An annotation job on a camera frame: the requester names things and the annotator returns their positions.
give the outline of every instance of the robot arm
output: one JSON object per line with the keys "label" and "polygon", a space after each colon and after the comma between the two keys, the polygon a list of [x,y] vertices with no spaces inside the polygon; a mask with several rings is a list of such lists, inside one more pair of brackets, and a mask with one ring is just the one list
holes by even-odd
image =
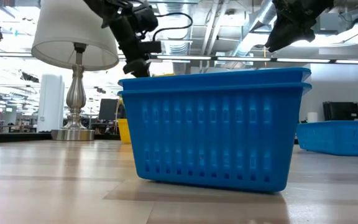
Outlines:
{"label": "robot arm", "polygon": [[125,73],[136,78],[149,77],[150,53],[161,53],[161,42],[142,42],[145,33],[158,26],[157,17],[147,4],[134,7],[125,0],[84,0],[103,19],[102,28],[109,27],[126,57]]}
{"label": "robot arm", "polygon": [[280,50],[297,40],[314,40],[311,27],[324,10],[334,6],[334,0],[273,0],[273,4],[277,20],[265,44],[269,52]]}

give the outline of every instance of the black cable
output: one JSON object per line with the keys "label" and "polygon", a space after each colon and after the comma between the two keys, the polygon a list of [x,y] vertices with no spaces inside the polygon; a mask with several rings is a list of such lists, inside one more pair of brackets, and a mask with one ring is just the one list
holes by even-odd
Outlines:
{"label": "black cable", "polygon": [[162,32],[162,31],[165,31],[165,30],[173,30],[173,29],[187,29],[187,28],[189,28],[189,27],[191,27],[193,25],[193,19],[188,14],[185,14],[185,13],[182,13],[182,12],[171,12],[171,13],[168,13],[168,14],[165,14],[165,15],[159,15],[159,16],[156,16],[156,17],[164,17],[164,16],[172,16],[172,15],[186,16],[187,18],[189,18],[190,23],[187,26],[184,26],[184,27],[170,27],[170,28],[159,29],[159,30],[155,31],[155,33],[153,35],[153,41],[155,41],[155,37],[157,36],[157,34],[159,32]]}
{"label": "black cable", "polygon": [[345,21],[347,21],[347,22],[353,22],[353,21],[347,20],[342,14],[340,14],[340,16],[341,16]]}

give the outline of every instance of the table lamp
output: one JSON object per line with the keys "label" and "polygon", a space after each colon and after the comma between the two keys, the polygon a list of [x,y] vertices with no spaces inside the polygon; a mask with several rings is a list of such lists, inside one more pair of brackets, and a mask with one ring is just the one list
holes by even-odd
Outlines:
{"label": "table lamp", "polygon": [[31,53],[50,65],[73,70],[66,103],[68,123],[52,130],[58,141],[91,141],[94,131],[81,124],[86,96],[83,72],[107,70],[119,62],[116,40],[110,29],[102,29],[102,18],[83,0],[43,0]]}

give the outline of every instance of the blue plastic basket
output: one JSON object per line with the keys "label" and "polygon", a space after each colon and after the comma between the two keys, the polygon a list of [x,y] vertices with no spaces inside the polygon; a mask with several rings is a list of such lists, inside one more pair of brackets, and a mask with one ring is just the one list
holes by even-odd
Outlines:
{"label": "blue plastic basket", "polygon": [[296,135],[302,149],[339,156],[358,156],[358,121],[299,124]]}
{"label": "blue plastic basket", "polygon": [[192,88],[200,86],[255,85],[303,82],[310,76],[307,68],[279,68],[238,72],[221,72],[156,78],[134,78],[120,81],[124,90],[154,90],[161,88]]}
{"label": "blue plastic basket", "polygon": [[[192,82],[192,75],[181,77]],[[166,81],[159,89],[124,87],[120,93],[139,177],[243,190],[285,188],[301,96],[311,85],[171,88],[170,77],[143,80],[152,85],[159,79]]]}

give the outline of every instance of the white pillar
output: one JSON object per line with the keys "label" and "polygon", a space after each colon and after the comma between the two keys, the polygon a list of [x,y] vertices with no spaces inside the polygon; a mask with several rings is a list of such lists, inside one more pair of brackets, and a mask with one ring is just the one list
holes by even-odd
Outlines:
{"label": "white pillar", "polygon": [[65,85],[61,75],[42,75],[37,132],[63,126],[64,94]]}

